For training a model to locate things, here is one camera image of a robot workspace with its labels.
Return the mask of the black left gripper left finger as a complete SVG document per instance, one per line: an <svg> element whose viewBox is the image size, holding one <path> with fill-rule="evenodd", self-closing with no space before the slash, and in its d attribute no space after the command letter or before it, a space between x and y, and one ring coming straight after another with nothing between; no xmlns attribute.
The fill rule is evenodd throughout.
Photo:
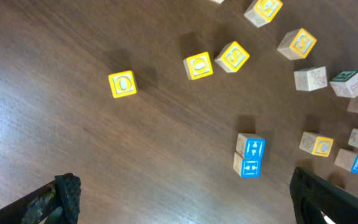
<svg viewBox="0 0 358 224"><path fill-rule="evenodd" d="M55 180L0 209L0 223L77 223L80 196L79 177L56 175Z"/></svg>

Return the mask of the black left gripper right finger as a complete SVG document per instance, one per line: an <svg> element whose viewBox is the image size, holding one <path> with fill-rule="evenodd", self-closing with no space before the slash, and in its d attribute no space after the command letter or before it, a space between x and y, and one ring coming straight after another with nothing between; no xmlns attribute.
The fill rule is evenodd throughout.
<svg viewBox="0 0 358 224"><path fill-rule="evenodd" d="M324 214L337 224L358 223L358 198L302 167L294 170L290 196L297 224L325 223Z"/></svg>

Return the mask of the green R block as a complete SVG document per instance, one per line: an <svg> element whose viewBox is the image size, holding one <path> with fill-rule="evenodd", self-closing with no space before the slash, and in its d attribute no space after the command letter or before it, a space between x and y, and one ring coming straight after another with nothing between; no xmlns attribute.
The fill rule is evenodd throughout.
<svg viewBox="0 0 358 224"><path fill-rule="evenodd" d="M329 84L337 96L355 98L358 96L358 70L342 71Z"/></svg>

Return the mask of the yellow S block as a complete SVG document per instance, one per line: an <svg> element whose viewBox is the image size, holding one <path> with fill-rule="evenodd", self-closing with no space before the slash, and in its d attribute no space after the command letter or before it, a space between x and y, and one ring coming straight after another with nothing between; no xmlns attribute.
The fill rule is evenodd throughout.
<svg viewBox="0 0 358 224"><path fill-rule="evenodd" d="M289 60L307 58L308 54L316 44L317 39L306 29L300 28L288 32L277 50Z"/></svg>
<svg viewBox="0 0 358 224"><path fill-rule="evenodd" d="M237 41L224 46L214 61L227 73L236 73L249 59L250 54Z"/></svg>

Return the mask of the yellow C block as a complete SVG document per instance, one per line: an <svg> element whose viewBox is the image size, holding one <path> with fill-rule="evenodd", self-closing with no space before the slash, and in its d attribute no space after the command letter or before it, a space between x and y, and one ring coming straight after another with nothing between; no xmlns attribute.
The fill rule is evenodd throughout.
<svg viewBox="0 0 358 224"><path fill-rule="evenodd" d="M314 156L328 157L334 143L333 138L328 138L316 133L304 132L299 148Z"/></svg>

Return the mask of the blue P block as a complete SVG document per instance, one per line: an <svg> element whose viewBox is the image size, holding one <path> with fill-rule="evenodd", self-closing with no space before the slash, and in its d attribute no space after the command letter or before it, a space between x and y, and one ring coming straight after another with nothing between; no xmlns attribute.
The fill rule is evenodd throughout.
<svg viewBox="0 0 358 224"><path fill-rule="evenodd" d="M358 174L358 154L345 149L340 149L334 164L350 173Z"/></svg>

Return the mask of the blue H block lower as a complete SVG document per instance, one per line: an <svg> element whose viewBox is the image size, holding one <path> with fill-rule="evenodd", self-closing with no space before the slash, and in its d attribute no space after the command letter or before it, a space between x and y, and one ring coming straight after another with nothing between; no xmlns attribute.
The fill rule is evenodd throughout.
<svg viewBox="0 0 358 224"><path fill-rule="evenodd" d="M262 167L261 159L243 158L238 152L234 153L233 169L242 178L260 177Z"/></svg>

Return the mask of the blue h block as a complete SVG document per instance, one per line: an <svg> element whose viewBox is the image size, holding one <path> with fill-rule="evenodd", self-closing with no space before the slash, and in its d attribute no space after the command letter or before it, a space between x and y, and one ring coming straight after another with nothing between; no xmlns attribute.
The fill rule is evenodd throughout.
<svg viewBox="0 0 358 224"><path fill-rule="evenodd" d="M261 159L265 151L265 139L252 133L237 135L236 151L247 159Z"/></svg>
<svg viewBox="0 0 358 224"><path fill-rule="evenodd" d="M234 153L233 169L242 178L260 177L262 167L261 159L243 158L238 152Z"/></svg>

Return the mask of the blue H block upper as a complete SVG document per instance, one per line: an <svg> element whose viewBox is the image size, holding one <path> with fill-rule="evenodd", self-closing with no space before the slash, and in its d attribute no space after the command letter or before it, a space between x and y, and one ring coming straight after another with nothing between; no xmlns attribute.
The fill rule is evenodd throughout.
<svg viewBox="0 0 358 224"><path fill-rule="evenodd" d="M236 151L247 159L261 159L265 151L265 139L252 133L237 135Z"/></svg>

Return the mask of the plain wooden red-side block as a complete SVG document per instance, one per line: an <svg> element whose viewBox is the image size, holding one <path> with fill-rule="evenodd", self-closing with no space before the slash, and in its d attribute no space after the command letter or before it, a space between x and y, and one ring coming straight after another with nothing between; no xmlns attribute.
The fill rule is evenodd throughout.
<svg viewBox="0 0 358 224"><path fill-rule="evenodd" d="M328 86L326 67L305 68L294 71L297 91L315 91Z"/></svg>

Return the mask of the yellow O block near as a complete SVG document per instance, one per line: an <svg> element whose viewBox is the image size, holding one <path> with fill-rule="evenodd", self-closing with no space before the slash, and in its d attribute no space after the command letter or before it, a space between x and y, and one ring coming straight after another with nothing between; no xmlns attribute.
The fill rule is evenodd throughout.
<svg viewBox="0 0 358 224"><path fill-rule="evenodd" d="M110 74L108 80L114 98L135 95L137 93L137 85L132 70Z"/></svg>

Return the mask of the yellow o block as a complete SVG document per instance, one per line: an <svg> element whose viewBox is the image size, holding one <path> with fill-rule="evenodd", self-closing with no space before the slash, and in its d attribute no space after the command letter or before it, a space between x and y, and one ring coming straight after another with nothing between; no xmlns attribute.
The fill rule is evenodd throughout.
<svg viewBox="0 0 358 224"><path fill-rule="evenodd" d="M197 80L213 74L209 52L192 55L183 60L189 80Z"/></svg>
<svg viewBox="0 0 358 224"><path fill-rule="evenodd" d="M137 85L132 70L110 74L108 80L114 98L135 95L137 93Z"/></svg>

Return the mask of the yellow O block far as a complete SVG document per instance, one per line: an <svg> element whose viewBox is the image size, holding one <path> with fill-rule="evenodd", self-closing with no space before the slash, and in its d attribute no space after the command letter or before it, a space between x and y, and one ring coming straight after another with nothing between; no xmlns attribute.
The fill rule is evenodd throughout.
<svg viewBox="0 0 358 224"><path fill-rule="evenodd" d="M213 74L209 52L192 55L183 60L189 80L197 80Z"/></svg>

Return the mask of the yellow G block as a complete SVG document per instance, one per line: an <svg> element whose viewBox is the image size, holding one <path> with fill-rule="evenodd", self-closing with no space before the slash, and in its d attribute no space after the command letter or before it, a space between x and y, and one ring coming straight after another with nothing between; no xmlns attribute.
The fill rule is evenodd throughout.
<svg viewBox="0 0 358 224"><path fill-rule="evenodd" d="M244 13L257 28L270 23L282 8L281 0L254 0Z"/></svg>

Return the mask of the red Y block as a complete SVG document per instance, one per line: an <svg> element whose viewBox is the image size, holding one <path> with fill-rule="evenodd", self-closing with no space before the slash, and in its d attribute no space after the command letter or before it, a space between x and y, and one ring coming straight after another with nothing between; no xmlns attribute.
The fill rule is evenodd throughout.
<svg viewBox="0 0 358 224"><path fill-rule="evenodd" d="M209 0L209 1L217 3L217 4L222 4L224 2L224 0Z"/></svg>

